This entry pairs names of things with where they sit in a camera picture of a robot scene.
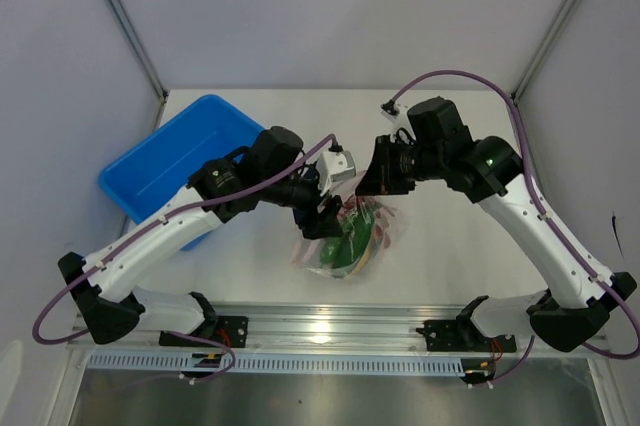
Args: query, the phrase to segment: table surface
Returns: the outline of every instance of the table surface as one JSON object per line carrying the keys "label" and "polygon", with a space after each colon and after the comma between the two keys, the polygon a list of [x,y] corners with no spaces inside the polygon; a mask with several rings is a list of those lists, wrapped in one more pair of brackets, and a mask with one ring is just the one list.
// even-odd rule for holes
{"label": "table surface", "polygon": [[[359,169],[369,164],[374,138],[390,129],[379,105],[393,92],[376,90],[174,90],[161,124],[205,94],[218,94],[265,127],[293,130],[307,148],[333,132]],[[515,145],[504,104],[491,92],[410,91],[401,102],[438,95],[456,103],[474,138],[496,135]],[[214,302],[423,306],[463,305],[483,294],[508,297],[546,287],[511,237],[444,182],[421,183],[409,196],[383,201],[402,211],[407,227],[353,278],[329,279],[293,265],[299,232],[291,211],[260,204],[194,250],[158,264],[142,286],[199,291]]]}

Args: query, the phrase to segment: gray wall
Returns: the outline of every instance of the gray wall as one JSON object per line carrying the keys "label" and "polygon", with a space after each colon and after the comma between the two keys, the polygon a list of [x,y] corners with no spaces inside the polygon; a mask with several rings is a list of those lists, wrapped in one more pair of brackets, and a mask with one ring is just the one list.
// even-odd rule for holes
{"label": "gray wall", "polygon": [[[614,270],[640,280],[640,0],[584,0],[526,94],[523,115],[546,191],[567,224]],[[617,217],[616,242],[611,218]],[[630,301],[640,314],[640,292]],[[628,321],[608,328],[635,348]],[[616,362],[640,421],[640,360]]]}
{"label": "gray wall", "polygon": [[[100,169],[149,130],[156,102],[103,0],[0,0],[0,351],[25,357],[4,425],[36,425],[62,347],[31,325],[63,286],[56,261],[114,238],[123,215],[96,184]],[[68,331],[65,300],[44,328]]]}
{"label": "gray wall", "polygon": [[385,89],[438,68],[514,87],[561,0],[123,1],[169,88]]}

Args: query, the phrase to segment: blue bin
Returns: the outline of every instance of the blue bin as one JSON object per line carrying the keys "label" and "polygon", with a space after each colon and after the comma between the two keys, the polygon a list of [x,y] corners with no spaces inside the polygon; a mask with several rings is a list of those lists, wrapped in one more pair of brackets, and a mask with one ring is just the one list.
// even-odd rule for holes
{"label": "blue bin", "polygon": [[[141,223],[206,161],[251,146],[263,129],[219,96],[203,96],[107,166],[98,183],[133,221]],[[192,249],[203,237],[183,250]]]}

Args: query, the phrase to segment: plastic bag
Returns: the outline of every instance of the plastic bag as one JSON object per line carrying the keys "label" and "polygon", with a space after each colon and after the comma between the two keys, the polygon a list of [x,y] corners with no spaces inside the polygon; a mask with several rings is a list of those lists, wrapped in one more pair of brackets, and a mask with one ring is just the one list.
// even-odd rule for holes
{"label": "plastic bag", "polygon": [[334,279],[358,274],[398,241],[404,230],[404,217],[379,198],[356,197],[355,189],[364,173],[345,181],[331,191],[340,195],[342,209],[338,221],[342,237],[308,240],[300,238],[293,251],[296,265]]}

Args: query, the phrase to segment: robotic arm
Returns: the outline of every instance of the robotic arm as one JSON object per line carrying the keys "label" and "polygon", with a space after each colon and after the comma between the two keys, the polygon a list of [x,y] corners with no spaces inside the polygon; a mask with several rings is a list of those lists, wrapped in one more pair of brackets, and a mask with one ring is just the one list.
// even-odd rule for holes
{"label": "robotic arm", "polygon": [[[476,298],[457,318],[458,334],[466,344],[503,334],[535,334],[569,352],[607,322],[617,303],[545,224],[552,215],[602,282],[623,300],[636,289],[629,273],[613,274],[594,259],[550,207],[546,217],[538,214],[518,154],[497,137],[474,141],[454,103],[434,98],[412,108],[391,102],[382,108],[393,121],[392,134],[376,138],[373,159],[356,194],[408,194],[416,181],[443,179],[507,230],[549,286],[516,298]],[[535,183],[534,187],[544,201]]]}
{"label": "robotic arm", "polygon": [[[323,152],[316,163],[254,194],[210,207],[193,207],[275,176],[296,161],[302,146],[302,140],[285,128],[265,130],[251,147],[205,163],[165,206],[116,242],[84,258],[76,253],[61,258],[58,267],[67,284],[91,268],[99,268],[71,291],[94,341],[110,343],[135,328],[213,339],[218,317],[202,294],[178,296],[146,291],[137,285],[158,261],[239,213],[252,211],[260,201],[292,208],[305,238],[341,236],[336,215],[342,202],[329,190],[334,183],[354,177],[355,165],[351,154],[337,145]],[[157,221],[162,225],[145,233]],[[107,268],[101,260],[119,247],[124,249]],[[160,344],[172,341],[176,338],[160,335]]]}

